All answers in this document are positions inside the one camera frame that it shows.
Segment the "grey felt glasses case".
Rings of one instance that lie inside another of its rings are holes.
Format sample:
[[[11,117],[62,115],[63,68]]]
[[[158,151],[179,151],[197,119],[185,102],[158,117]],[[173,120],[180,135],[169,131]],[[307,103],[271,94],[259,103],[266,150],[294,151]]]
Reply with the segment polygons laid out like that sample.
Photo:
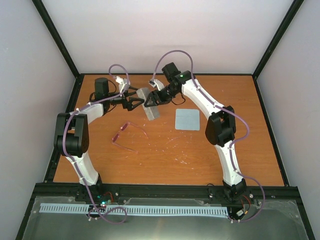
[[[136,91],[136,94],[139,98],[144,99],[144,101],[146,100],[146,96],[148,95],[148,93],[150,93],[151,91],[147,88],[147,87],[143,87],[143,88],[139,88]],[[153,121],[155,119],[158,119],[160,117],[160,112],[158,110],[157,106],[154,107],[145,107],[144,103],[142,104],[142,108],[148,118],[149,121]]]

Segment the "light blue cleaning cloth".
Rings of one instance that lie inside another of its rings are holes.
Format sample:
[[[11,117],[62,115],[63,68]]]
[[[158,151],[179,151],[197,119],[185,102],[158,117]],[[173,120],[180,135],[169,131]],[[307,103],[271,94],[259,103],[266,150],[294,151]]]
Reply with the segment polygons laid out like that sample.
[[[200,111],[198,109],[178,108],[175,111],[176,130],[199,131]]]

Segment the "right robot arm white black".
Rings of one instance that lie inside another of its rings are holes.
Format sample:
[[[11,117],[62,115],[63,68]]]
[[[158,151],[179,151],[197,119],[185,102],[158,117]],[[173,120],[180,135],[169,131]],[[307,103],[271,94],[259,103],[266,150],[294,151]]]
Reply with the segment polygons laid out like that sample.
[[[218,153],[222,167],[225,198],[234,202],[246,190],[247,184],[239,168],[235,151],[236,116],[231,106],[214,99],[189,70],[181,72],[171,62],[162,68],[168,81],[164,85],[152,77],[153,91],[146,93],[144,107],[156,108],[169,104],[178,94],[188,97],[206,117],[205,136]]]

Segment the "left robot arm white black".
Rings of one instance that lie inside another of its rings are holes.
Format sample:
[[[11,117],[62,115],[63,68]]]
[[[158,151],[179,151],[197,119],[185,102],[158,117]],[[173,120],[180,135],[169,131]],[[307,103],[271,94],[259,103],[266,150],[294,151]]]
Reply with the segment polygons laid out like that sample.
[[[89,102],[72,112],[58,114],[55,125],[54,149],[71,163],[79,183],[89,186],[86,195],[95,202],[103,198],[104,188],[100,186],[101,177],[88,152],[89,124],[110,112],[111,106],[122,105],[125,110],[132,111],[145,102],[140,97],[133,97],[138,89],[130,86],[127,79],[117,76],[115,81],[118,86],[110,91],[111,81],[105,77],[97,78]]]

